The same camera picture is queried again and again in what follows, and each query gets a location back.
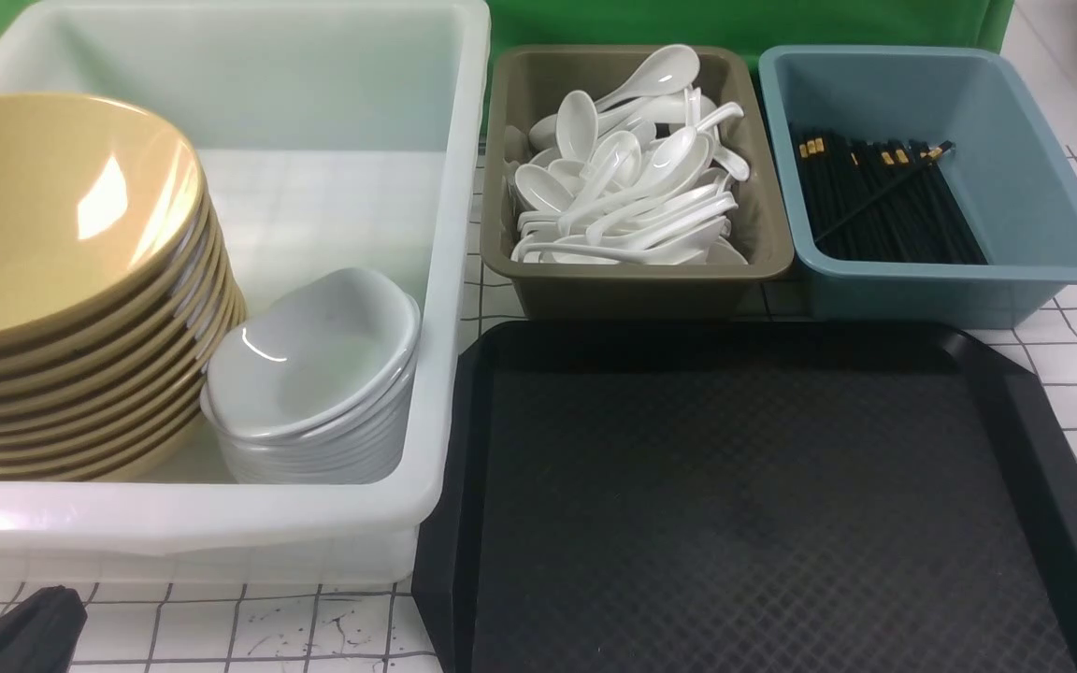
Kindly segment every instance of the tan bowl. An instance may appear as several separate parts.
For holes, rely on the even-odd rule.
[[[219,257],[226,252],[223,252],[222,239],[213,230],[209,230],[206,238],[206,241],[201,241],[205,248],[198,249],[201,258],[197,261],[196,267],[188,269],[188,276],[182,277],[182,285],[163,306],[157,307],[157,310],[152,311],[121,339],[125,342],[138,341],[134,343],[134,348],[121,351],[114,343],[108,343],[107,348],[86,352],[81,357],[57,364],[52,369],[42,369],[17,379],[0,380],[0,401],[5,397],[41,395],[47,389],[73,382],[86,371],[106,371],[103,376],[110,376],[111,370],[118,371],[120,367],[134,366],[152,357],[155,350],[180,333],[179,327],[184,330],[188,312],[200,306],[209,294],[210,282],[205,280],[209,274],[214,272]]]
[[[234,307],[234,312],[232,312],[234,318],[232,318],[230,323],[225,325],[226,330],[223,330],[223,333],[234,328],[247,316],[247,309],[238,298],[232,303],[232,307]],[[215,346],[218,346],[218,341],[210,346],[209,353],[214,352]],[[46,474],[30,474],[29,476],[29,474],[0,473],[0,480],[121,481],[125,478],[134,478],[157,467],[173,455],[177,450],[182,449],[200,427],[200,420],[201,410],[198,409],[196,401],[192,401],[180,412],[173,413],[171,421],[166,425],[154,430],[150,435],[138,439],[131,447],[125,448],[114,455],[102,457],[90,464],[76,465],[76,467],[57,469]]]
[[[0,478],[10,480],[33,480],[48,476],[75,472],[76,468],[87,468],[86,474],[96,474],[109,465],[127,463],[135,457],[144,454],[145,440],[158,434],[167,425],[172,424],[187,410],[197,412],[197,393],[201,391],[204,379],[197,379],[192,387],[185,389],[172,404],[162,408],[155,416],[146,418],[139,425],[129,427],[122,435],[112,437],[108,443],[99,443],[94,449],[76,451],[72,454],[53,457],[53,459],[34,461],[26,464],[0,464]],[[81,477],[68,477],[76,480]]]
[[[210,297],[216,297],[223,292],[223,288],[226,286],[226,276],[223,272],[215,272],[210,278],[210,282],[212,282],[212,285],[209,286],[209,295]],[[74,379],[64,387],[47,389],[47,391],[42,393],[31,393],[31,395],[13,397],[11,401],[0,401],[0,419],[8,419],[9,421],[12,417],[42,412],[42,410],[72,404],[72,402],[87,395],[93,395],[93,393],[97,393],[99,396],[114,396],[121,392],[130,393],[134,391],[134,387],[128,389],[125,382],[131,380],[135,371],[146,369],[149,366],[168,366],[168,364],[173,362],[177,353],[180,353],[188,342],[195,339],[195,333],[198,327],[200,327],[199,322],[188,330],[174,327],[166,341],[155,339],[145,341],[142,353],[140,351],[129,353],[127,356],[110,363],[102,369]]]
[[[235,298],[228,295],[226,304],[215,311],[219,325],[226,327],[234,322],[235,307]],[[142,454],[144,451],[139,447],[144,446],[144,439],[149,435],[162,431],[184,408],[196,408],[197,394],[206,378],[197,363],[193,367],[192,371],[185,371],[186,375],[174,388],[174,392],[168,395],[170,401],[146,405],[146,413],[134,413],[126,422],[117,422],[109,434],[96,432],[94,440],[79,436],[47,447],[0,451],[0,478],[42,477],[53,472],[98,464],[112,458],[125,460],[127,457]]]
[[[218,230],[212,234],[212,237],[216,238],[218,244],[222,243]],[[145,387],[146,383],[151,382],[151,379],[155,378],[155,376],[166,374],[167,368],[157,365],[160,363],[167,365],[168,362],[171,362],[172,353],[173,351],[166,351],[158,354],[158,356],[152,359],[152,362],[144,363],[140,367],[140,371],[135,371],[130,378],[117,379],[112,387],[102,389],[102,391],[86,393],[86,395],[78,397],[75,401],[69,401],[66,404],[60,404],[52,408],[44,408],[38,412],[23,412],[22,415],[11,416],[11,410],[17,407],[17,404],[12,402],[12,404],[5,405],[6,408],[0,408],[0,436],[23,434],[23,432],[64,425],[66,422],[76,421],[78,418],[86,417],[96,410],[120,404],[120,401],[127,399],[129,395],[132,395],[141,387]],[[48,406],[46,402],[44,404],[42,402],[33,402],[30,406]]]
[[[146,474],[160,467],[177,451],[185,448],[193,440],[198,430],[201,429],[202,421],[205,421],[202,411],[198,408],[194,408],[193,410],[193,413],[187,415],[186,421],[171,422],[170,427],[172,430],[167,431],[166,434],[162,434],[159,437],[154,437],[153,444],[155,446],[149,452],[145,452],[144,455],[138,457],[138,459],[123,465],[123,467],[112,468],[103,474],[95,474],[95,476],[82,478],[82,481],[129,481],[132,478],[140,477],[141,474]],[[57,478],[45,477],[44,480],[71,481],[72,479],[66,476],[57,476]]]
[[[130,103],[0,96],[0,349],[151,280],[193,222],[201,174],[187,138]]]
[[[137,325],[144,321],[145,312],[158,306],[162,297],[174,290],[184,274],[194,268],[193,264],[200,261],[197,257],[200,254],[198,251],[210,234],[207,224],[213,212],[213,205],[205,196],[194,226],[185,233],[164,271],[129,297],[121,298],[116,306],[53,336],[51,340],[13,346],[1,351],[0,379],[16,378],[28,371],[42,371],[81,353],[123,353],[132,348],[138,341]]]
[[[124,396],[116,404],[109,405],[90,413],[79,413],[73,420],[52,427],[23,432],[23,434],[0,435],[0,461],[31,460],[36,457],[52,455],[54,452],[76,450],[81,447],[100,443],[112,437],[125,427],[136,424],[141,418],[152,416],[155,409],[166,405],[172,395],[195,378],[205,366],[207,352],[213,353],[213,346],[227,332],[227,325],[234,319],[236,302],[234,286],[226,282],[226,269],[215,266],[210,272],[223,278],[223,289],[219,294],[210,294],[201,298],[188,311],[197,311],[196,319],[187,324],[184,319],[174,323],[182,332],[191,332],[194,339],[188,340],[176,364],[155,373],[138,369],[132,376],[152,379],[151,383],[137,389],[131,395]]]

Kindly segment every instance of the white plastic spoon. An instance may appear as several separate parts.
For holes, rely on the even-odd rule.
[[[654,101],[654,98],[634,98],[633,101],[624,102],[614,108],[598,114],[598,136],[605,136],[612,131],[617,124],[623,123],[633,112],[641,110],[646,102]],[[537,149],[555,148],[556,145],[556,117],[559,115],[547,115],[538,120],[538,124],[530,127],[530,144]]]
[[[641,124],[629,130],[634,135],[634,138],[638,138],[638,144],[642,145],[642,148],[647,148],[651,142],[654,142],[655,135],[658,132],[654,121],[651,120],[644,120]]]
[[[747,257],[742,252],[736,251],[725,238],[718,238],[717,242],[709,247],[709,255],[705,256],[708,265],[749,265]]]
[[[572,193],[556,180],[546,169],[534,165],[522,165],[514,174],[518,193],[530,204],[531,209],[563,212],[572,205]]]
[[[536,243],[522,239],[514,248],[516,260],[524,258],[530,252],[562,252],[570,255],[583,255],[614,260],[616,263],[640,264],[640,265],[679,265],[687,263],[689,260],[701,256],[701,252],[709,251],[709,247],[717,241],[722,226],[726,222],[724,216],[715,216],[711,221],[702,222],[684,234],[668,238],[667,241],[647,248],[645,251],[620,251],[616,248],[602,248],[589,246],[583,242],[581,236],[569,236],[555,243]],[[570,261],[561,258],[561,255],[551,255],[557,263],[570,264]]]
[[[631,131],[610,134],[610,137],[602,140],[598,149],[593,150],[592,157],[585,165],[585,170],[581,173],[582,178],[585,178],[585,187],[581,188],[579,195],[572,200],[569,209],[576,209],[595,200],[623,166],[629,163],[638,166],[641,155],[642,148]]]
[[[617,124],[617,128],[632,131],[638,124],[644,123],[644,121],[648,121],[652,124],[676,124],[676,126],[684,126],[684,120],[688,114],[684,94],[647,98],[646,101],[645,106],[642,106],[633,114],[626,117],[623,123]],[[701,98],[701,110],[704,110],[705,114],[716,109],[717,106],[714,106],[713,101],[710,101],[709,98]]]
[[[694,102],[694,106],[699,106],[699,104],[700,104],[700,99],[698,98],[697,101]],[[739,103],[737,102],[723,103],[721,108],[714,110],[713,112],[707,112],[704,117],[700,117],[700,120],[697,121],[696,123],[697,132],[709,131],[713,127],[717,126],[717,124],[722,124],[723,121],[726,121],[728,118],[732,117],[743,118],[746,115],[747,113],[742,109],[742,106],[740,106]]]
[[[535,154],[535,156],[531,157],[530,162],[527,163],[531,166],[547,167],[550,166],[550,163],[555,162],[557,158],[559,158],[559,148],[548,148]]]
[[[676,132],[683,131],[696,132],[697,129],[690,126],[685,126]],[[657,187],[651,191],[649,196],[645,197],[645,199],[628,204],[624,206],[624,208],[613,210],[613,212],[605,214],[605,216],[599,218],[598,221],[587,226],[585,234],[589,235],[590,241],[599,241],[601,236],[606,234],[606,232],[613,226],[626,221],[626,219],[639,216],[640,214],[647,212],[647,210],[657,208],[657,206],[672,199],[672,197],[680,196],[684,192],[687,192],[688,188],[691,188],[693,184],[697,182],[697,176],[700,174],[701,170],[704,170],[707,163],[709,163],[709,158],[713,156],[712,149],[713,141],[709,137],[694,137],[693,145],[691,149],[689,149],[687,156],[685,156],[683,160],[681,160],[679,165],[676,165],[674,169],[668,173],[662,183],[659,183]],[[564,212],[563,215],[559,218],[561,230],[571,230],[571,226],[564,225],[564,218],[568,218],[569,221],[572,222],[579,219],[577,216],[573,219],[572,216],[569,216],[570,214],[574,216],[574,213]]]
[[[632,234],[620,236],[604,236],[601,238],[602,248],[616,248],[619,251],[645,251],[654,248],[668,238],[673,238],[685,230],[690,230],[702,222],[709,222],[715,216],[726,213],[727,210],[736,208],[733,196],[714,196],[705,202],[693,206],[684,212],[663,218],[661,222],[634,230]]]
[[[598,98],[598,111],[610,110],[617,102],[641,96],[666,96],[691,86],[700,73],[700,57],[691,46],[670,44],[655,51],[642,61],[629,80],[612,93]]]
[[[585,179],[581,178],[583,170],[585,170],[585,163],[576,159],[556,159],[550,163],[550,166],[547,166],[547,172],[555,176],[556,180],[573,195],[577,195],[581,188],[585,187]]]
[[[565,159],[589,160],[598,143],[598,110],[583,90],[572,90],[556,115],[556,148]]]
[[[602,196],[601,199],[577,206],[576,209],[565,210],[559,218],[559,227],[564,233],[571,230],[573,222],[587,214],[598,212],[598,210],[615,209],[617,206],[645,199],[645,197],[661,195],[674,184],[672,182],[679,178],[676,168],[684,162],[696,145],[697,129],[693,127],[681,128],[680,131],[672,132],[655,153],[651,154],[648,160],[644,160],[642,172],[638,176],[632,187],[623,188],[615,195]]]
[[[735,150],[717,144],[717,150],[713,151],[713,160],[717,162],[717,166],[724,167],[727,173],[733,176],[735,180],[739,182],[751,180],[751,165]]]

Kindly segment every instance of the stack of white bowls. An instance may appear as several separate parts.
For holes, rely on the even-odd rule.
[[[248,485],[370,485],[401,461],[420,312],[379,272],[346,268],[227,334],[201,390]]]

